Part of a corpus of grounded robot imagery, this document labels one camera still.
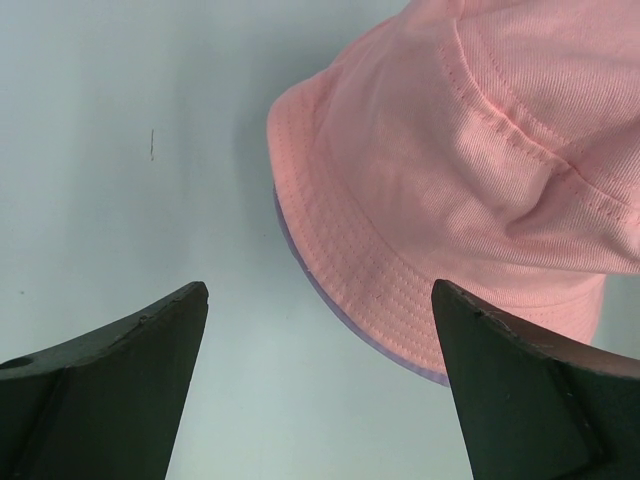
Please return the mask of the purple bucket hat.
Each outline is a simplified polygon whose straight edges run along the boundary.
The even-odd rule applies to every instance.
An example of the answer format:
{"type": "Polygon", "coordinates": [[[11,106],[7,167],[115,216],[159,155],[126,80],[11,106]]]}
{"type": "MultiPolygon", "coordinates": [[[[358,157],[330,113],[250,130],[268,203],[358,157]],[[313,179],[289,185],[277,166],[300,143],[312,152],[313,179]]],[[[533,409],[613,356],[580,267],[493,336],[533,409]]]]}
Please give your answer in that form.
{"type": "Polygon", "coordinates": [[[323,300],[323,302],[326,304],[326,306],[332,311],[332,313],[334,314],[334,316],[339,319],[341,321],[341,323],[348,328],[353,334],[355,334],[360,340],[362,340],[363,342],[365,342],[366,344],[368,344],[371,348],[373,348],[374,350],[376,350],[378,353],[380,353],[381,355],[383,355],[384,357],[386,357],[387,359],[391,360],[392,362],[396,363],[397,365],[405,368],[408,371],[411,371],[412,373],[424,378],[427,381],[430,381],[432,383],[441,385],[445,388],[449,388],[450,387],[450,382],[449,382],[449,378],[446,374],[444,373],[438,373],[436,371],[432,371],[432,370],[428,370],[425,368],[422,368],[406,359],[404,359],[403,357],[391,352],[389,349],[387,349],[386,347],[384,347],[383,345],[381,345],[379,342],[377,342],[376,340],[374,340],[370,335],[368,335],[366,332],[364,332],[360,327],[358,327],[342,310],[341,308],[326,294],[326,292],[322,289],[322,287],[320,286],[320,284],[317,282],[317,280],[315,279],[315,277],[313,276],[313,274],[311,273],[311,271],[309,270],[308,266],[306,265],[305,261],[303,260],[303,258],[301,257],[292,237],[289,231],[289,228],[286,224],[281,206],[280,206],[280,202],[277,196],[277,191],[276,188],[272,189],[272,197],[273,197],[273,203],[274,203],[274,208],[275,208],[275,212],[277,215],[277,219],[278,219],[278,223],[279,223],[279,227],[280,230],[282,232],[282,235],[285,239],[285,241],[287,242],[287,245],[289,247],[289,250],[291,252],[291,254],[293,255],[293,257],[296,259],[296,261],[298,262],[301,270],[303,271],[303,273],[305,274],[307,280],[309,281],[309,283],[311,284],[311,286],[315,289],[316,293],[319,295],[319,297],[323,300]]]}

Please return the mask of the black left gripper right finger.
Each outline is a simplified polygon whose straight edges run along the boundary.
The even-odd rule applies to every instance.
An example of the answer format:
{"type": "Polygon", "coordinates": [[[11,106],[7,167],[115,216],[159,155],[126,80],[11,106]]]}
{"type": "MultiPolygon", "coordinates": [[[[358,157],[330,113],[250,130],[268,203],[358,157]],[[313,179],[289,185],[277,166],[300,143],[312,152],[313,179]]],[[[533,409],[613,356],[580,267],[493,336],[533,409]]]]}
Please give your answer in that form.
{"type": "Polygon", "coordinates": [[[435,282],[433,315],[472,475],[639,476],[639,362],[435,282]]]}

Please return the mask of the pink bucket hat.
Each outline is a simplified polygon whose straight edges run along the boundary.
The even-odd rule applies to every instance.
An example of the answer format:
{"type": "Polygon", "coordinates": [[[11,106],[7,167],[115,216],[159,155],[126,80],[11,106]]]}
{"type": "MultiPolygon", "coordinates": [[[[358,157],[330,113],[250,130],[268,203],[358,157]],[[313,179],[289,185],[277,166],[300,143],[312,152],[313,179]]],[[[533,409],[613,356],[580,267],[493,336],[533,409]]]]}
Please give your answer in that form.
{"type": "Polygon", "coordinates": [[[274,188],[326,294],[446,374],[449,280],[588,344],[639,272],[639,5],[412,1],[272,105],[274,188]]]}

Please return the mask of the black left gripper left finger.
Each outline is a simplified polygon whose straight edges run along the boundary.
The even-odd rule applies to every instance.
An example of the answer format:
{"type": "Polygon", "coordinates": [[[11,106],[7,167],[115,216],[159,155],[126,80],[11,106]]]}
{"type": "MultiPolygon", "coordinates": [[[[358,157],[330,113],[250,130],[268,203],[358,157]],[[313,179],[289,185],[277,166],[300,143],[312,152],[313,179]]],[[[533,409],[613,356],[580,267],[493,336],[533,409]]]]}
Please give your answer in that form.
{"type": "Polygon", "coordinates": [[[3,362],[2,478],[165,478],[207,313],[207,287],[192,282],[3,362]]]}

